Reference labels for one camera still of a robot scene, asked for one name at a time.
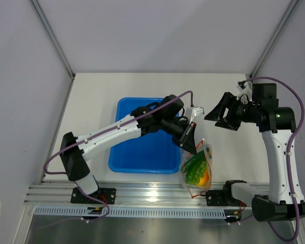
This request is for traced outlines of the green chili pepper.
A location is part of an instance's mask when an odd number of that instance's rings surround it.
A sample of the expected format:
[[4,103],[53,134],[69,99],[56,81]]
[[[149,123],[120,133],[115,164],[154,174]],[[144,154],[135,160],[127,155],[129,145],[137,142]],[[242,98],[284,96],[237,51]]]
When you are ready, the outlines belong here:
[[191,157],[185,164],[184,164],[184,173],[188,173],[195,164],[199,163],[201,158],[204,157],[204,151],[198,152],[196,155]]

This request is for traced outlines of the clear zip top bag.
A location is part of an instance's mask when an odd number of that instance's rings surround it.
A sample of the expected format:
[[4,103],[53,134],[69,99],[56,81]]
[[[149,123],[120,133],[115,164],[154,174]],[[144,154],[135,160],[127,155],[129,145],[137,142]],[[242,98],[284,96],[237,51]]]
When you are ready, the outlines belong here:
[[212,146],[202,138],[196,145],[197,153],[187,154],[181,162],[181,183],[190,198],[206,196],[212,186]]

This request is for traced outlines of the green grape bunch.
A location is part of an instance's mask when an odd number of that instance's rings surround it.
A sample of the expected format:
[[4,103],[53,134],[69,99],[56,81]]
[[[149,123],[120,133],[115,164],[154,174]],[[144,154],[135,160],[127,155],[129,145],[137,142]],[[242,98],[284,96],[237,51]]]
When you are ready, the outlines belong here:
[[186,183],[196,186],[205,171],[207,171],[207,163],[205,161],[195,164],[195,166],[186,173]]

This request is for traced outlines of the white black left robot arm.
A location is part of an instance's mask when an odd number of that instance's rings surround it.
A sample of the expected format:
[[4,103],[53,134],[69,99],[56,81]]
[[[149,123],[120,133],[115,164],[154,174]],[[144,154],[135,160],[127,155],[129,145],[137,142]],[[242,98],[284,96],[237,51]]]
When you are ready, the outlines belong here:
[[196,124],[186,117],[177,116],[183,106],[179,97],[168,95],[159,103],[136,108],[118,122],[95,133],[78,137],[71,132],[64,134],[59,156],[68,180],[77,185],[88,203],[97,202],[100,198],[100,187],[87,161],[119,143],[159,130],[171,135],[173,144],[195,155]]

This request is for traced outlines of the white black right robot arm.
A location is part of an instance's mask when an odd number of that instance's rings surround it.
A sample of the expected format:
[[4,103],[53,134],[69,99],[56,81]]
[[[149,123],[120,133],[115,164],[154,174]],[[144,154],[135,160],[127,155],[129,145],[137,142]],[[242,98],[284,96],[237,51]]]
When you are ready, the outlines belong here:
[[305,200],[299,186],[294,140],[297,131],[295,115],[290,107],[280,107],[274,83],[254,84],[247,102],[242,96],[225,92],[205,120],[217,127],[237,131],[242,122],[255,124],[265,144],[269,192],[261,194],[244,180],[228,180],[222,199],[228,205],[242,201],[251,206],[259,222],[292,221],[305,218]]

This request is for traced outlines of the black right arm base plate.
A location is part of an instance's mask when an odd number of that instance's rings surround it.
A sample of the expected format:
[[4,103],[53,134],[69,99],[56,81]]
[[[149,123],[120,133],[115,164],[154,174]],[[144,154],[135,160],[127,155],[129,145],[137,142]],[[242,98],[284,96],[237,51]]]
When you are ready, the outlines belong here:
[[236,206],[236,201],[224,190],[209,190],[200,196],[205,198],[207,206]]

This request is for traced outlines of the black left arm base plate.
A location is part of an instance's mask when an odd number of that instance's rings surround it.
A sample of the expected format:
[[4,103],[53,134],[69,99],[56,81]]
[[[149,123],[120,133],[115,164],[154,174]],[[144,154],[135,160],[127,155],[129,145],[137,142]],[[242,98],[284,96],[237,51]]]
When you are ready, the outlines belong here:
[[[100,188],[100,192],[89,195],[92,198],[103,201],[107,204],[114,204],[116,199],[116,188]],[[78,188],[74,188],[71,195],[73,204],[99,204],[97,201],[84,196]]]

